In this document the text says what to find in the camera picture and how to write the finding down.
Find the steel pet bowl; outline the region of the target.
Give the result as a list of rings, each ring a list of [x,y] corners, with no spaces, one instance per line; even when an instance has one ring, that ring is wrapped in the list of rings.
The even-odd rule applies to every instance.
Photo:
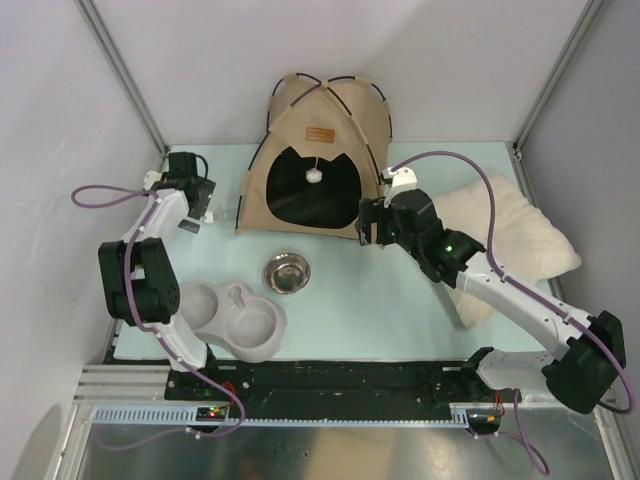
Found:
[[[303,289],[311,277],[307,260],[297,253],[287,252],[274,256],[265,266],[265,284],[275,293],[290,295]]]

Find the grey double pet feeder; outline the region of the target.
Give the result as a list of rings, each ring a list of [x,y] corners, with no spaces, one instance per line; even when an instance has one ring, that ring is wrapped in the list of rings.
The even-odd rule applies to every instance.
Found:
[[[180,286],[179,313],[200,340],[246,363],[272,359],[287,327],[284,310],[242,282],[185,283]]]

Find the clear water bottle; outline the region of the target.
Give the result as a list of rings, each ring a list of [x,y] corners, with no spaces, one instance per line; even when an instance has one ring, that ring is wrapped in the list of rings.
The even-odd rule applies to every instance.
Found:
[[[235,209],[207,210],[202,219],[204,224],[232,223],[236,221]]]

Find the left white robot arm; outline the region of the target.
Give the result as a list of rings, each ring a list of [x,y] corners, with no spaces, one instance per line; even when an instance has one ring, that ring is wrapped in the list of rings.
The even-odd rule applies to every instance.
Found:
[[[193,152],[168,155],[168,169],[147,174],[145,209],[119,240],[98,249],[107,310],[163,347],[176,371],[192,369],[187,387],[201,399],[221,389],[220,372],[206,365],[208,347],[181,314],[180,287],[166,244],[175,231],[196,234],[210,215],[216,183],[208,178],[205,158]]]

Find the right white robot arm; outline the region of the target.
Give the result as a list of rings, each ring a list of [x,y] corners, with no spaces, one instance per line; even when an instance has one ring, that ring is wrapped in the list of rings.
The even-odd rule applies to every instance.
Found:
[[[566,305],[509,275],[481,243],[445,228],[425,192],[361,200],[356,227],[361,244],[399,245],[432,282],[480,299],[542,346],[540,352],[480,349],[461,378],[469,398],[483,401],[506,389],[549,392],[586,414],[621,381],[628,406],[635,407],[620,320],[607,311],[594,316]]]

